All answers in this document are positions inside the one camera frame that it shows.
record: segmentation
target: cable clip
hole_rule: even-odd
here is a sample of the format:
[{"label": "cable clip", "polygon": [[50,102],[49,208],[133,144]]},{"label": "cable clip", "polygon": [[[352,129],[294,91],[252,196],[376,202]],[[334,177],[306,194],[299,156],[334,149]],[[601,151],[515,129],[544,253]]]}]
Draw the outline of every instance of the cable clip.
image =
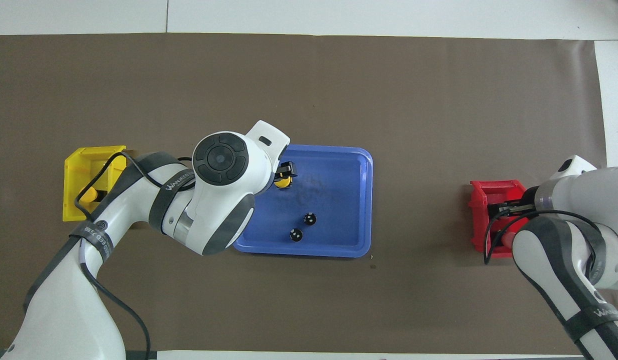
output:
[{"label": "cable clip", "polygon": [[81,237],[92,244],[96,249],[98,249],[103,263],[113,252],[113,242],[111,241],[111,237],[107,234],[107,232],[105,232],[105,230],[102,230],[98,225],[89,220],[81,221],[69,235]]}]

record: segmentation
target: red object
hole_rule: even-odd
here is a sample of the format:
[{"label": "red object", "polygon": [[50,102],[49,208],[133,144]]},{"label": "red object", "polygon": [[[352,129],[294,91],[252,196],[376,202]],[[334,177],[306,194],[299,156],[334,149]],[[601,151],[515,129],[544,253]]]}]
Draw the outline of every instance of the red object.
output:
[{"label": "red object", "polygon": [[[471,192],[471,201],[469,207],[473,213],[473,237],[471,242],[477,251],[483,253],[485,251],[485,232],[489,225],[489,212],[487,205],[505,203],[506,201],[518,200],[522,198],[526,188],[520,184],[518,180],[503,180],[503,181],[472,181],[473,191]],[[487,237],[487,251],[492,246],[492,236],[499,230],[504,228],[508,223],[511,223],[516,217],[501,217],[497,219],[491,226]],[[517,233],[520,228],[527,223],[528,219],[521,219],[517,223],[511,225],[507,232]],[[492,258],[511,258],[511,249],[502,244],[493,249]]]}]

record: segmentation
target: robot end effector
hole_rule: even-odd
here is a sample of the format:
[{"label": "robot end effector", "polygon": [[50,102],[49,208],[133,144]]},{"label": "robot end effector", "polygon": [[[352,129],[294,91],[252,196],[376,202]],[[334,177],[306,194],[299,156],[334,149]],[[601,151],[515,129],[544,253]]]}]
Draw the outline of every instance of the robot end effector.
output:
[{"label": "robot end effector", "polygon": [[[549,180],[529,187],[519,200],[488,205],[487,209],[490,216],[503,210],[509,210],[512,215],[558,211],[589,219],[597,225],[605,239],[616,239],[606,241],[603,253],[593,256],[596,262],[605,259],[602,266],[605,276],[590,280],[599,289],[618,289],[618,167],[597,169],[578,155],[572,155]],[[570,215],[555,216],[574,221]],[[596,246],[591,242],[600,240],[590,241],[594,254]]]},{"label": "robot end effector", "polygon": [[254,194],[266,191],[290,139],[265,121],[247,134],[216,132],[193,151],[195,187],[181,210],[174,239],[200,255],[225,250],[254,213]]}]

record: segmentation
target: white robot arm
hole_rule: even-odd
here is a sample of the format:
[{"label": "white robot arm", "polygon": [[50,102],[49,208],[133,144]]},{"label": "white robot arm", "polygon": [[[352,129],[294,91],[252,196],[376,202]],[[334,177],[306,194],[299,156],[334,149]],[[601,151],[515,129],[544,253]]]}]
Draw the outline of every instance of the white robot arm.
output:
[{"label": "white robot arm", "polygon": [[259,121],[247,135],[216,132],[202,139],[193,169],[165,152],[138,157],[35,281],[23,324],[2,359],[124,360],[120,332],[94,287],[123,235],[143,221],[200,255],[225,250],[251,218],[254,194],[273,182],[288,145],[283,132]]},{"label": "white robot arm", "polygon": [[528,192],[531,210],[575,213],[596,228],[540,214],[515,235],[516,266],[587,359],[618,360],[618,310],[596,290],[618,289],[618,167],[597,170],[574,156]]}]

